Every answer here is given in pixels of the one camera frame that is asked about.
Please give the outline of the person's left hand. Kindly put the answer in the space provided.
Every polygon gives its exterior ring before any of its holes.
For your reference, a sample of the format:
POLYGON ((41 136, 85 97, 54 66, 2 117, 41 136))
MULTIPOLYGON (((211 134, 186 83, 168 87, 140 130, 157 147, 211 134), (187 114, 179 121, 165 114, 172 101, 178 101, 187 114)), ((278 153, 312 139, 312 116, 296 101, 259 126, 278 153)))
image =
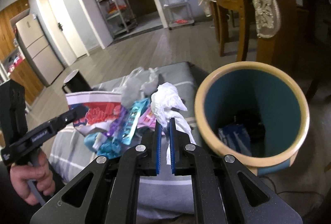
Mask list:
POLYGON ((38 167, 13 164, 10 169, 10 180, 13 188, 31 206, 37 205, 38 199, 28 186, 29 180, 35 180, 38 191, 45 196, 53 195, 55 192, 53 173, 49 169, 47 156, 42 150, 39 151, 38 162, 38 167))

